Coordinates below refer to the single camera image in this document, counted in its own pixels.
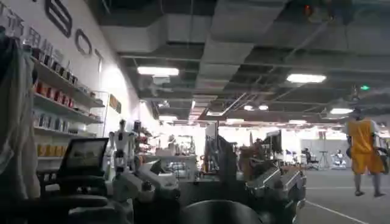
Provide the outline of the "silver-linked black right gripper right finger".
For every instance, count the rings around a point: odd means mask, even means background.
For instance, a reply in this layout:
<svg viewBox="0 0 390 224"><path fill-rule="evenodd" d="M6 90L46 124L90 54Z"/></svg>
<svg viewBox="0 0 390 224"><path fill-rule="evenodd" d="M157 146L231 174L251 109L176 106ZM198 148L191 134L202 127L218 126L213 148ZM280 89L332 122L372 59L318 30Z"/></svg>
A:
<svg viewBox="0 0 390 224"><path fill-rule="evenodd" d="M307 176L296 167L272 167L246 182L250 207L261 212L299 212L306 202Z"/></svg>

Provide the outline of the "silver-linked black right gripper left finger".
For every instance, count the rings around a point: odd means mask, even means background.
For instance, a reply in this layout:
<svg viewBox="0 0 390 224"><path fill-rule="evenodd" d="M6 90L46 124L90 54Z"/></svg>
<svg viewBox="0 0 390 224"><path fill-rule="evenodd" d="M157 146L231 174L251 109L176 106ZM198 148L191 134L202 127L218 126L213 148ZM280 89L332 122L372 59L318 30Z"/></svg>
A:
<svg viewBox="0 0 390 224"><path fill-rule="evenodd" d="M150 203L155 199L176 200L180 197L179 182L173 173L165 172L161 160L144 163L137 171L117 173L112 181L113 198Z"/></svg>

